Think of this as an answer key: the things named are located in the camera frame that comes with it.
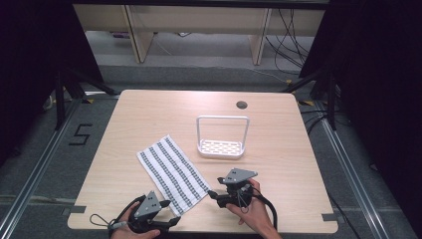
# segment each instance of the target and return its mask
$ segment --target gray floor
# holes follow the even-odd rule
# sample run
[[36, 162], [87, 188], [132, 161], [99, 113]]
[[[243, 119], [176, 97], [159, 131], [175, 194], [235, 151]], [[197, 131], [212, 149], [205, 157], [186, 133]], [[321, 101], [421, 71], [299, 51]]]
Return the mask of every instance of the gray floor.
[[[248, 38], [241, 35], [190, 34], [180, 37], [175, 33], [158, 33], [154, 36], [143, 64], [135, 62], [130, 41], [127, 39], [113, 38], [108, 32], [87, 32], [87, 37], [101, 66], [105, 82], [117, 90], [152, 88], [276, 92], [287, 86], [287, 80], [297, 81], [297, 75], [282, 73], [278, 68], [295, 73], [300, 70], [281, 58], [275, 62], [275, 53], [268, 44], [261, 65], [254, 66]], [[269, 38], [278, 46], [274, 36]], [[313, 38], [299, 38], [299, 42], [308, 49]], [[286, 53], [297, 61], [300, 60], [295, 54], [289, 51]], [[244, 86], [239, 86], [238, 82], [233, 85], [231, 81], [235, 81], [234, 79], [244, 81], [241, 83]], [[256, 79], [261, 81], [261, 87], [257, 87], [256, 82], [253, 82]], [[216, 86], [212, 86], [209, 82], [215, 83]], [[312, 84], [297, 90], [295, 96], [298, 101], [309, 100], [311, 88]], [[66, 224], [66, 211], [72, 207], [78, 196], [84, 175], [88, 173], [97, 149], [96, 145], [101, 141], [115, 103], [116, 99], [95, 100], [92, 104], [81, 104], [78, 107], [76, 116], [65, 131], [63, 142], [57, 148], [55, 156], [34, 191], [32, 200], [16, 225], [12, 238], [106, 237], [104, 230], [69, 229]], [[302, 112], [315, 109], [313, 106], [300, 106]], [[315, 116], [316, 114], [303, 114], [304, 122]], [[390, 238], [416, 238], [382, 178], [368, 166], [371, 162], [370, 157], [360, 144], [347, 117], [344, 114], [336, 114], [336, 121], [337, 133]], [[90, 135], [90, 144], [80, 147], [69, 146], [69, 142], [75, 140], [73, 133], [78, 125], [87, 122], [93, 124], [84, 131]], [[55, 109], [39, 115], [33, 129], [21, 144], [21, 148], [24, 148], [22, 154], [9, 159], [0, 168], [0, 215], [4, 216], [8, 212], [14, 197], [21, 191], [49, 143], [54, 126]], [[310, 140], [327, 191], [339, 204], [361, 238], [376, 238], [320, 124], [317, 124], [311, 132]], [[339, 224], [338, 231], [333, 235], [288, 234], [284, 235], [284, 238], [356, 238], [339, 210], [335, 206], [333, 208]], [[214, 238], [226, 237], [229, 238], [227, 235], [214, 235]]]

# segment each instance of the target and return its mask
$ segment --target wire basket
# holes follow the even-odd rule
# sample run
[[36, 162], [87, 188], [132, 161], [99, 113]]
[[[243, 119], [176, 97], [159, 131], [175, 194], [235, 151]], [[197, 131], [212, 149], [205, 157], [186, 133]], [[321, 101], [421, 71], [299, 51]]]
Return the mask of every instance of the wire basket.
[[[200, 123], [203, 119], [218, 120], [244, 120], [246, 122], [245, 132], [242, 141], [211, 140], [201, 138]], [[198, 151], [204, 157], [238, 159], [245, 152], [246, 134], [248, 133], [249, 118], [247, 117], [222, 117], [222, 116], [200, 116], [196, 119], [196, 130], [198, 134]]]

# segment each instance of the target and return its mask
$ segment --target wooden table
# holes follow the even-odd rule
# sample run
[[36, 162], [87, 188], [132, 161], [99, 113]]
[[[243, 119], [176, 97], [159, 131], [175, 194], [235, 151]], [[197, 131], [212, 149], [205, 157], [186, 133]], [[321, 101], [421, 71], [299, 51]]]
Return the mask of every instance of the wooden table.
[[[247, 103], [247, 107], [239, 109], [239, 101]], [[235, 160], [202, 157], [197, 151], [196, 131], [196, 119], [201, 115], [248, 117], [245, 154]], [[201, 128], [204, 137], [228, 140], [243, 133], [232, 122], [217, 127], [204, 124]], [[77, 207], [86, 210], [72, 213], [69, 226], [102, 229], [90, 222], [92, 214], [112, 220], [131, 200], [150, 190], [162, 200], [136, 153], [168, 134], [216, 191], [226, 189], [217, 177], [225, 177], [233, 167], [257, 171], [255, 179], [261, 183], [262, 193], [278, 211], [280, 232], [337, 230], [336, 221], [322, 219], [323, 214], [332, 215], [333, 211], [293, 95], [135, 90], [124, 91], [118, 100], [76, 201]], [[172, 212], [164, 209], [155, 219], [166, 221], [172, 217]], [[170, 230], [252, 232], [237, 222], [237, 216], [220, 209], [215, 200], [206, 196]]]

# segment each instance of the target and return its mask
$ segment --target power cord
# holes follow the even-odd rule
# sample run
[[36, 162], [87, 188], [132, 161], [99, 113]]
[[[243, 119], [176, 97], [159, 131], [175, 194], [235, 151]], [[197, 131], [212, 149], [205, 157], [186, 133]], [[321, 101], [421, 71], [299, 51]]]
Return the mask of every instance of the power cord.
[[259, 194], [258, 194], [258, 195], [255, 195], [255, 194], [249, 194], [249, 193], [244, 193], [244, 194], [245, 194], [245, 195], [249, 195], [249, 196], [253, 196], [253, 197], [255, 197], [255, 198], [259, 199], [260, 201], [262, 201], [264, 204], [266, 204], [266, 205], [270, 208], [271, 212], [273, 213], [273, 226], [274, 226], [274, 228], [276, 228], [276, 230], [277, 230], [277, 225], [278, 225], [278, 216], [277, 216], [277, 210], [276, 210], [276, 208], [274, 207], [273, 203], [271, 203], [271, 201], [270, 201], [270, 200], [268, 200], [266, 197], [264, 197], [264, 195], [261, 193], [261, 191], [260, 191], [260, 190], [258, 190], [256, 187], [254, 187], [254, 186], [252, 186], [252, 185], [251, 185], [251, 187], [252, 187], [254, 190], [256, 190]]
[[332, 201], [332, 203], [334, 203], [335, 207], [338, 209], [338, 211], [341, 213], [341, 215], [343, 216], [345, 222], [347, 223], [347, 225], [350, 227], [350, 229], [353, 231], [354, 235], [356, 236], [357, 239], [360, 239], [359, 234], [357, 233], [356, 229], [354, 228], [354, 226], [351, 224], [350, 220], [347, 218], [347, 216], [345, 215], [345, 213], [343, 212], [343, 210], [341, 209], [341, 207], [338, 205], [338, 203], [334, 200], [334, 198], [331, 196], [331, 194], [329, 192], [327, 192], [329, 199]]
[[311, 118], [311, 119], [309, 119], [308, 121], [306, 121], [305, 122], [305, 124], [307, 124], [307, 122], [309, 122], [309, 121], [311, 121], [311, 120], [313, 120], [313, 119], [316, 119], [315, 121], [313, 121], [313, 123], [311, 124], [311, 126], [310, 127], [308, 127], [308, 129], [307, 129], [307, 133], [308, 133], [308, 135], [310, 135], [311, 134], [311, 131], [313, 130], [313, 128], [321, 121], [321, 120], [323, 120], [323, 119], [325, 119], [325, 118], [327, 118], [328, 117], [328, 114], [326, 114], [326, 115], [322, 115], [322, 116], [316, 116], [316, 117], [313, 117], [313, 118]]
[[[302, 45], [298, 42], [298, 40], [297, 40], [297, 38], [296, 38], [296, 30], [295, 30], [295, 23], [294, 23], [295, 10], [294, 10], [294, 9], [291, 9], [290, 13], [291, 13], [291, 20], [290, 20], [290, 23], [289, 23], [289, 25], [288, 25], [288, 24], [287, 24], [287, 22], [285, 21], [284, 17], [283, 17], [283, 14], [282, 14], [281, 10], [279, 9], [279, 14], [280, 14], [280, 17], [281, 17], [281, 19], [282, 19], [282, 21], [283, 21], [283, 24], [284, 24], [285, 28], [286, 28], [286, 34], [285, 34], [285, 36], [283, 37], [283, 39], [282, 39], [282, 40], [280, 40], [280, 39], [279, 39], [279, 37], [278, 37], [278, 36], [276, 36], [277, 40], [278, 40], [278, 41], [279, 41], [279, 43], [280, 43], [279, 47], [277, 47], [277, 48], [276, 48], [276, 47], [273, 45], [273, 43], [271, 43], [271, 41], [269, 40], [269, 38], [268, 38], [268, 37], [266, 37], [266, 40], [267, 40], [267, 42], [270, 44], [270, 46], [273, 48], [273, 50], [276, 52], [275, 57], [274, 57], [274, 62], [275, 62], [275, 65], [276, 65], [277, 69], [279, 69], [279, 71], [282, 71], [282, 72], [284, 72], [284, 73], [297, 75], [296, 73], [289, 73], [289, 72], [283, 71], [283, 70], [281, 70], [281, 69], [279, 68], [279, 66], [277, 65], [277, 56], [278, 56], [278, 55], [282, 56], [283, 58], [285, 58], [286, 60], [288, 60], [289, 62], [293, 63], [295, 66], [297, 66], [297, 67], [299, 67], [299, 68], [301, 68], [301, 67], [303, 66], [303, 63], [305, 62], [305, 58], [307, 57], [307, 55], [305, 55], [305, 54], [303, 54], [303, 53], [301, 52], [301, 49], [302, 49], [303, 51], [305, 51], [306, 53], [308, 53], [308, 51], [307, 51], [307, 50], [306, 50], [306, 49], [305, 49], [305, 48], [304, 48], [304, 47], [303, 47], [303, 46], [302, 46]], [[286, 40], [286, 38], [287, 38], [288, 36], [290, 37], [290, 39], [292, 40], [293, 44], [295, 45], [295, 48], [296, 48], [295, 50], [292, 50], [292, 49], [290, 49], [290, 48], [286, 47], [286, 45], [284, 44], [284, 42], [285, 42], [285, 40]], [[283, 52], [280, 50], [280, 48], [281, 48], [282, 46], [283, 46], [286, 50], [288, 50], [288, 51], [290, 51], [290, 52], [293, 52], [293, 53], [298, 54], [298, 56], [299, 56], [299, 58], [300, 58], [301, 62], [297, 62], [297, 61], [296, 61], [296, 60], [294, 60], [292, 57], [289, 57], [287, 54], [283, 53]]]
[[[120, 221], [121, 217], [124, 215], [124, 213], [126, 213], [126, 211], [137, 201], [140, 201], [142, 199], [142, 197], [137, 197], [135, 198], [133, 201], [131, 201], [121, 212], [120, 214], [116, 217], [116, 219], [113, 219], [110, 222], [107, 222], [104, 218], [102, 218], [101, 216], [99, 216], [98, 214], [93, 214], [90, 217], [90, 222], [96, 226], [102, 226], [102, 227], [106, 227], [108, 230], [108, 237], [111, 238], [112, 233], [114, 232], [115, 229], [122, 227], [124, 225], [128, 225], [130, 224], [127, 221]], [[97, 222], [94, 222], [93, 217], [98, 217], [104, 224], [99, 224]]]

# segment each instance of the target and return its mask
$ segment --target finger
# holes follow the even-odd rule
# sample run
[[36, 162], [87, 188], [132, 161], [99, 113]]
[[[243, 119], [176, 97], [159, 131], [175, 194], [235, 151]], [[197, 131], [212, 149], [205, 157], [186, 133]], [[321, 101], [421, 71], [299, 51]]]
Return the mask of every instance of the finger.
[[147, 232], [141, 234], [142, 235], [141, 238], [142, 239], [152, 239], [152, 238], [157, 237], [159, 235], [159, 233], [160, 233], [159, 230], [150, 230], [150, 231], [147, 231]]
[[249, 182], [252, 184], [253, 187], [257, 188], [258, 190], [260, 190], [260, 183], [252, 178], [249, 178]]
[[126, 212], [124, 212], [124, 214], [121, 216], [120, 221], [127, 221], [129, 219], [129, 215], [131, 213], [131, 211], [133, 210], [133, 208], [135, 208], [137, 205], [139, 204], [138, 201], [136, 201], [135, 203], [133, 203], [127, 210]]
[[227, 208], [229, 211], [231, 211], [233, 214], [238, 215], [239, 217], [240, 217], [240, 215], [241, 215], [241, 213], [242, 213], [242, 211], [241, 211], [240, 207], [238, 207], [238, 206], [236, 206], [236, 205], [234, 205], [234, 204], [231, 204], [231, 203], [227, 203], [227, 204], [226, 204], [226, 208]]

